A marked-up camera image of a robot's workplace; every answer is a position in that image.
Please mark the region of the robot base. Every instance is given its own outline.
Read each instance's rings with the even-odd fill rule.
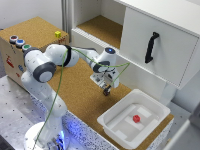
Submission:
[[[49,150],[49,147],[41,148],[37,144],[35,145],[35,148],[33,149],[33,146],[35,144],[34,138],[36,137],[37,133],[40,131],[43,125],[44,125],[44,122],[37,123],[26,132],[25,137],[24,137],[24,150]],[[67,135],[65,134],[64,143],[65,143],[65,149],[67,150],[70,143],[70,138],[66,136]]]

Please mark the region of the cardboard box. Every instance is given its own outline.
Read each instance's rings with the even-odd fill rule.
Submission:
[[[56,31],[61,32],[59,38],[55,36]],[[26,71],[26,68],[24,66],[22,49],[16,48],[15,45],[9,42],[10,36],[12,35],[17,35],[19,39],[25,40],[26,44],[37,47],[42,52],[50,44],[69,44],[69,35],[66,32],[40,17],[27,20],[0,31],[0,50],[6,74],[20,86],[22,86],[20,77]]]

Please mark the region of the black handle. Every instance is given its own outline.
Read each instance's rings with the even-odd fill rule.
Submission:
[[[145,63],[146,64],[153,60],[153,57],[151,57],[151,53],[152,53],[152,49],[153,49],[153,45],[154,45],[154,40],[156,38],[158,38],[158,37],[159,37],[159,34],[156,33],[156,32],[153,32],[153,36],[149,40],[149,44],[148,44],[148,48],[147,48],[147,53],[146,53],[146,56],[145,56]]]

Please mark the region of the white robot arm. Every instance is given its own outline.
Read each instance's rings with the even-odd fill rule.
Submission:
[[[49,113],[56,95],[56,92],[47,82],[53,77],[56,66],[62,66],[63,56],[67,49],[68,52],[64,59],[64,67],[74,66],[80,57],[85,60],[94,71],[90,78],[104,89],[105,95],[109,94],[111,88],[111,85],[107,86],[106,83],[111,84],[115,81],[112,84],[112,87],[114,88],[119,85],[119,79],[116,79],[119,75],[117,69],[105,67],[114,66],[116,63],[116,52],[112,48],[105,48],[103,53],[99,55],[93,48],[84,49],[67,45],[52,44],[47,47],[44,53],[42,53],[39,49],[31,47],[24,51],[24,61],[27,70],[23,73],[21,80],[25,89],[33,97],[42,101],[47,108],[47,113]],[[51,115],[38,138],[37,146],[41,148],[41,150],[50,149],[49,143],[55,141],[55,139],[59,137],[63,130],[62,116],[66,112],[67,106],[64,101],[57,96]],[[25,149],[28,149],[27,147],[30,148],[34,143],[34,140],[35,139],[27,143]]]

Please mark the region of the yellow object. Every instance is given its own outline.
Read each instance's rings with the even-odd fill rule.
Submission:
[[[57,38],[60,38],[60,37],[61,37],[61,32],[60,32],[60,31],[56,31],[56,32],[55,32],[55,36],[56,36]]]

